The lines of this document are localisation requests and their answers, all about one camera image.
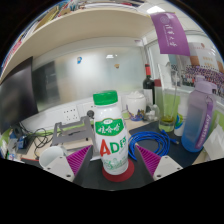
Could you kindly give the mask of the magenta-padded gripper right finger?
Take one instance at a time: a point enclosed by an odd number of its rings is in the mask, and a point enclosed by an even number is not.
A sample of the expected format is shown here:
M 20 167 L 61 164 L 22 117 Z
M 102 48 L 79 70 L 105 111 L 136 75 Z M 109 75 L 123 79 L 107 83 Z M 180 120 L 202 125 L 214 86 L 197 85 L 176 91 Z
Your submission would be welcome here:
M 182 169 L 182 166 L 168 155 L 159 156 L 139 145 L 135 146 L 135 156 L 143 162 L 143 167 L 154 181 L 160 180 Z

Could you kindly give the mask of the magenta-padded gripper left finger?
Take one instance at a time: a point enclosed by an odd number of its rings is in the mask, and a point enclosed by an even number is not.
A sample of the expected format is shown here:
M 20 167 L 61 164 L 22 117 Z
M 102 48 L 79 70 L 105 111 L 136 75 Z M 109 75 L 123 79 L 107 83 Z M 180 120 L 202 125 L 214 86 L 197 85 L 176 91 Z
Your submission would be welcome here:
M 89 145 L 70 154 L 69 156 L 57 156 L 44 167 L 44 170 L 67 181 L 81 185 L 88 169 L 89 162 L 92 158 L 92 154 L 93 146 Z

